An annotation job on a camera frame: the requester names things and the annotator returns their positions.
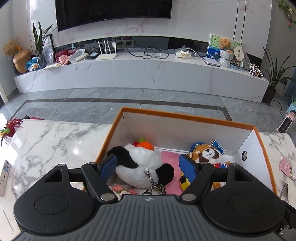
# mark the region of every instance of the feather duster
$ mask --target feather duster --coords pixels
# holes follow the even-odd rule
[[[3,129],[0,130],[0,137],[2,137],[1,146],[2,146],[3,139],[6,139],[7,137],[13,137],[13,135],[15,134],[16,128],[20,127],[21,124],[22,124],[22,120],[15,118],[15,119],[9,120],[5,127],[3,126]]]

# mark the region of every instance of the decorative fan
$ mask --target decorative fan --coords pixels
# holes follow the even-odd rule
[[[246,53],[244,54],[244,59],[242,60],[242,62],[244,63],[244,68],[246,70],[249,70],[249,68],[251,66],[251,62],[250,62],[250,59]]]

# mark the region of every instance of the gray tile floor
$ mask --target gray tile floor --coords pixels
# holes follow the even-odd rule
[[[121,101],[119,103],[116,100],[108,102],[104,99],[121,99]],[[282,100],[277,101],[282,106],[282,114],[285,115],[288,103]],[[184,106],[174,106],[174,103],[170,105],[170,102],[184,103]],[[19,118],[29,115],[45,120],[111,124],[120,108],[127,106],[225,120],[225,113],[222,112],[221,107],[228,111],[232,121],[254,124],[259,131],[274,132],[282,122],[279,103],[273,101],[269,107],[264,103],[181,91],[84,88],[18,94],[0,108],[0,114],[3,113],[6,119],[15,114],[15,117]],[[296,143],[296,126],[290,128],[288,133]]]

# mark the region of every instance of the tv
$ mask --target tv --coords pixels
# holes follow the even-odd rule
[[[171,18],[172,0],[56,0],[58,31],[119,18]]]

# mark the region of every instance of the white marble surface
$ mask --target white marble surface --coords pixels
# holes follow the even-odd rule
[[[289,160],[292,168],[296,168],[296,148],[287,133],[260,133],[260,137],[264,143],[274,180],[276,183],[277,195],[279,196],[285,183],[288,185],[287,202],[296,208],[296,181],[293,181],[279,170],[281,157],[286,157]]]
[[[208,42],[210,34],[241,40],[243,50],[263,58],[272,0],[172,0],[171,19],[108,20],[53,33],[55,47],[89,39],[115,36],[164,36]],[[32,25],[57,26],[54,0],[14,0],[14,27],[22,47],[34,43]]]
[[[129,53],[119,53],[112,60],[83,60],[29,72],[16,76],[15,82],[20,93],[70,88],[147,88],[212,94],[258,103],[268,86],[266,78],[253,77],[248,71],[210,66],[202,58],[180,60],[170,54],[164,60],[142,59]]]
[[[0,196],[0,240],[10,241],[20,230],[13,216],[13,205],[26,190],[54,166],[65,163],[79,168],[95,161],[111,125],[25,120],[8,146],[0,148],[11,170],[4,197]]]

